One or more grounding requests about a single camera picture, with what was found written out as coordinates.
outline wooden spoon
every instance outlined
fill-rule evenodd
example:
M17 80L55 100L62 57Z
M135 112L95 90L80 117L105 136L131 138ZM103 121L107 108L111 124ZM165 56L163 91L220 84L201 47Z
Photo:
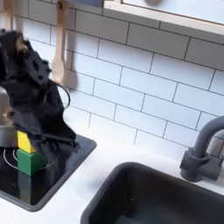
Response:
M67 74L67 66L64 60L65 32L66 32L66 12L68 3L59 0L57 3L58 22L56 27L56 53L52 61L52 78L57 83L63 83Z
M13 0L3 0L3 28L13 29Z

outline pot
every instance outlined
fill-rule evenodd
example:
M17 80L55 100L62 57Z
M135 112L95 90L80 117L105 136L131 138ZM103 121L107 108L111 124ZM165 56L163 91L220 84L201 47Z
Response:
M12 121L7 118L10 110L10 98L0 88L0 148L15 147L18 144L17 132L14 130Z

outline countertop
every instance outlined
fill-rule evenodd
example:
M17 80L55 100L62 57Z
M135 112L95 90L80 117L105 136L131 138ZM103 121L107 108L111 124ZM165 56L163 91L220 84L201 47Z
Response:
M132 144L119 143L91 130L79 133L97 142L96 149L58 190L45 207L30 213L0 199L0 222L3 224L79 224L81 215L104 180L119 164L138 162L181 179L180 161ZM202 180L197 185L224 195L224 178L217 182Z

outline black stovetop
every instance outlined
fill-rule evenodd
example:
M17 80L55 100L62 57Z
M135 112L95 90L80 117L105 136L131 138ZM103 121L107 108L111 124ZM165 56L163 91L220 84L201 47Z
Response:
M17 149L0 148L0 197L29 211L41 209L96 146L83 136L77 142L77 152L61 152L32 177L18 170Z

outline sink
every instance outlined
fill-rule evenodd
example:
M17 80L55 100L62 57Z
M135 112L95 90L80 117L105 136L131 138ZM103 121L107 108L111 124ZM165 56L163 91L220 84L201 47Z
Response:
M223 224L224 196L136 163L118 165L81 224Z

